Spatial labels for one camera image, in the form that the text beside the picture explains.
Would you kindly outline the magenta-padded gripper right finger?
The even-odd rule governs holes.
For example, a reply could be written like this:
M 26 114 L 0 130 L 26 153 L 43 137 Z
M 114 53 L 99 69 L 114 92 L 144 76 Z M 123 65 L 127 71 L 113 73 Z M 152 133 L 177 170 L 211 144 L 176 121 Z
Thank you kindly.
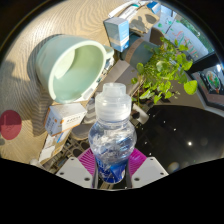
M 146 157 L 138 149 L 133 150 L 126 168 L 128 189 L 143 187 L 167 175 L 167 171 L 155 157 Z

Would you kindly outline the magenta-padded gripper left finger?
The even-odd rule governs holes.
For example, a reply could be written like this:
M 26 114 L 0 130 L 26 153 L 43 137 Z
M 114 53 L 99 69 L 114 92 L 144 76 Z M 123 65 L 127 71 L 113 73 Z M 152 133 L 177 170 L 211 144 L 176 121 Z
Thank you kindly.
M 84 188 L 96 188 L 98 171 L 91 149 L 88 148 L 78 157 L 70 157 L 56 175 Z

